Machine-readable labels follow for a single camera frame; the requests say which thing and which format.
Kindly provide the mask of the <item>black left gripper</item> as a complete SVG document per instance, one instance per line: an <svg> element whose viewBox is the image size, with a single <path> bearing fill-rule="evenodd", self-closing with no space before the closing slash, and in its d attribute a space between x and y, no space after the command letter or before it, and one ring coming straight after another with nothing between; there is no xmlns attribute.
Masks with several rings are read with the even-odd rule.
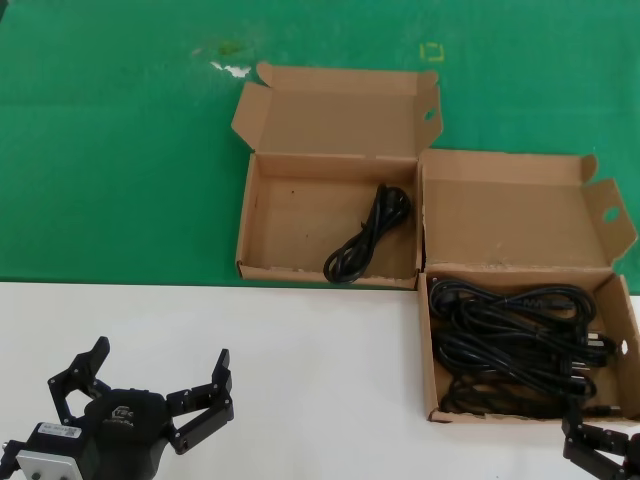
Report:
<svg viewBox="0 0 640 480"><path fill-rule="evenodd" d="M48 381L62 425L76 421L67 402L70 393L80 391L93 400L84 409L83 426L95 440L97 478L155 477L168 443L168 411L172 419L199 413L185 425L172 427L169 440L178 455L186 454L234 419L228 349L221 350L209 383L168 394L166 401L162 395L145 390L110 391L97 378L109 352L110 342L101 336L91 350L77 354L67 369Z"/></svg>

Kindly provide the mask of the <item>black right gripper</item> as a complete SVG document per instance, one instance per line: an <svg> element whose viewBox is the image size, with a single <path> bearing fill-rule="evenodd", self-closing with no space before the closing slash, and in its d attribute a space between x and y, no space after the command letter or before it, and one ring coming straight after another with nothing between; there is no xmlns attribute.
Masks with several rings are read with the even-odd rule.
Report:
<svg viewBox="0 0 640 480"><path fill-rule="evenodd" d="M563 457L596 479L640 479L640 434L632 437L583 422L582 410L569 404L562 419Z"/></svg>

